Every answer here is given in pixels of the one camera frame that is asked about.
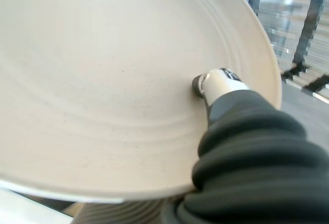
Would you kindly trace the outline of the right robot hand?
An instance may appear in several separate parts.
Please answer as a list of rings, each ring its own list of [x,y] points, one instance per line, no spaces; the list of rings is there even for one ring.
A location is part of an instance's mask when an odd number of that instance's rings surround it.
[[[87,203],[73,223],[328,223],[328,153],[226,68],[193,79],[208,127],[184,196]]]

